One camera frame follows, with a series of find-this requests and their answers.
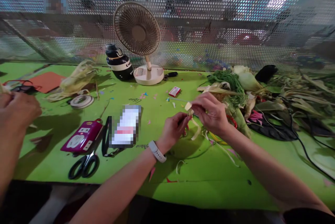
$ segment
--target forearm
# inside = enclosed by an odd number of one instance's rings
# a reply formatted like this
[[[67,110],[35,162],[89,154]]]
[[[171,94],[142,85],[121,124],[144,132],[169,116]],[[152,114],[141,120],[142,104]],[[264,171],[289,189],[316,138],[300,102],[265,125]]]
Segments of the forearm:
[[[8,129],[0,130],[0,204],[5,197],[9,183],[14,176],[15,166],[20,155],[22,142],[24,139],[25,131],[9,131]]]
[[[242,133],[230,131],[230,136],[222,137],[241,156],[253,175],[277,200],[281,210],[309,207],[332,214],[299,178]]]
[[[103,183],[76,213],[71,223],[113,223],[135,196],[155,163],[156,158],[151,150],[145,149]]]

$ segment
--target hand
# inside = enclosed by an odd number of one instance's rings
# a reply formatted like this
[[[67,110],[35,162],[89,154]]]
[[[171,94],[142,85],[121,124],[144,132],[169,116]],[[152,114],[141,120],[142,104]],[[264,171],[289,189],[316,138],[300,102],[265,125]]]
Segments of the hand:
[[[0,126],[7,132],[25,131],[41,114],[33,96],[18,92],[0,95]]]
[[[227,120],[226,106],[220,103],[211,93],[205,92],[192,102],[192,110],[199,117],[202,124],[221,138],[227,132],[235,129]]]
[[[156,142],[158,149],[163,154],[176,144],[191,118],[186,113],[178,112],[173,117],[168,117],[165,120],[162,135]]]

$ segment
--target orange paper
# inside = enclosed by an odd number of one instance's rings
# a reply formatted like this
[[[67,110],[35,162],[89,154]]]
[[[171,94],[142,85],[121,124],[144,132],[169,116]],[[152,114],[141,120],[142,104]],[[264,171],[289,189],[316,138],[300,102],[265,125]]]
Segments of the orange paper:
[[[54,72],[47,72],[31,78],[29,81],[32,82],[32,85],[37,91],[45,94],[59,87],[63,79],[65,79],[64,76],[58,75]]]

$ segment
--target fan grille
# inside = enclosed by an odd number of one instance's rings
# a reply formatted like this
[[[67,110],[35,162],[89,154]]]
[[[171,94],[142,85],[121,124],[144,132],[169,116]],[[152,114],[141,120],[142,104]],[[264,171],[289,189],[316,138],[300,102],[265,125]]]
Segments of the fan grille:
[[[158,48],[159,26],[144,6],[134,2],[121,4],[115,11],[113,23],[120,42],[134,54],[146,56]]]

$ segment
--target smartphone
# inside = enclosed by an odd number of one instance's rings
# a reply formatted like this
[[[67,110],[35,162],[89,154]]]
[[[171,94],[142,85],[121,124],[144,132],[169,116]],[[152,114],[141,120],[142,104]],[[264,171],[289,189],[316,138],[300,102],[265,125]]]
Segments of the smartphone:
[[[120,120],[112,130],[112,138],[109,140],[110,148],[132,148],[136,144],[141,122],[141,110],[140,105],[125,105],[123,107]]]

